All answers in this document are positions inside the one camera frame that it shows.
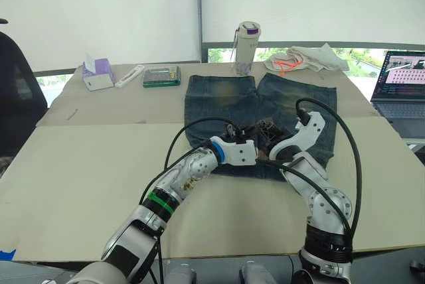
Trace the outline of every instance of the water bottle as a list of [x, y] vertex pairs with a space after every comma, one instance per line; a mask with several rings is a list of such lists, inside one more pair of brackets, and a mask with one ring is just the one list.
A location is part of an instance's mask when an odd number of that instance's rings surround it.
[[261, 35], [260, 25], [256, 22], [245, 21], [239, 24], [236, 37], [236, 73], [246, 76], [251, 73], [255, 50]]

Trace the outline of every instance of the laptop keyboard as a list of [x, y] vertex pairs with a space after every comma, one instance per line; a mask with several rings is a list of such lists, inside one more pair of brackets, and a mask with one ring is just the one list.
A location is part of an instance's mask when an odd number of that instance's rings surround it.
[[376, 104], [386, 118], [425, 118], [425, 104]]

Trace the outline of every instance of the blue ring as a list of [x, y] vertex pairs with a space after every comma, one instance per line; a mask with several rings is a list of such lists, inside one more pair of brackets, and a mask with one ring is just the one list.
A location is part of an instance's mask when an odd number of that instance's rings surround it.
[[223, 152], [223, 149], [221, 149], [220, 145], [218, 143], [216, 143], [215, 141], [212, 141], [212, 145], [214, 147], [216, 147], [216, 149], [218, 151], [218, 154], [220, 155], [221, 163], [223, 163], [224, 162], [224, 152]]

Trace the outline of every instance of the black chair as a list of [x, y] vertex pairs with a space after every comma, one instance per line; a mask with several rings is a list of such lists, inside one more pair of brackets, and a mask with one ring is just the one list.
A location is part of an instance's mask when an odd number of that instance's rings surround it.
[[18, 153], [46, 110], [46, 99], [23, 53], [0, 32], [0, 157]]

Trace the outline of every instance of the table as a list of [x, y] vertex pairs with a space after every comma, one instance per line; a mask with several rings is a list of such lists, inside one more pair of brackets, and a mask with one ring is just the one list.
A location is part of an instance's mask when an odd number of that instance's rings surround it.
[[[105, 125], [122, 123], [183, 123], [183, 101], [190, 75], [234, 76], [230, 63], [179, 64], [181, 85], [174, 88], [144, 88], [138, 76], [126, 87], [90, 92], [77, 68], [38, 125]], [[134, 65], [113, 66], [117, 79]], [[269, 70], [261, 62], [253, 64], [256, 83]], [[379, 116], [357, 87], [342, 72], [309, 69], [288, 72], [286, 78], [317, 86], [338, 88], [338, 112], [343, 117]]]
[[[113, 69], [119, 78], [132, 67]], [[77, 69], [0, 180], [0, 249], [17, 249], [15, 259], [21, 261], [99, 259], [163, 167], [182, 126], [189, 75], [231, 75], [229, 64], [180, 67], [182, 86], [176, 88], [146, 89], [136, 79], [123, 89], [98, 92], [85, 88]], [[258, 63], [253, 71], [258, 82], [266, 69]], [[425, 171], [398, 134], [343, 73], [300, 70], [287, 78], [338, 88], [338, 110], [363, 163], [355, 250], [425, 243]], [[181, 139], [174, 159], [187, 147]], [[339, 128], [334, 152], [330, 180], [354, 201], [352, 152]], [[163, 255], [295, 253], [303, 244], [307, 213], [285, 183], [212, 175], [174, 214], [161, 241]]]

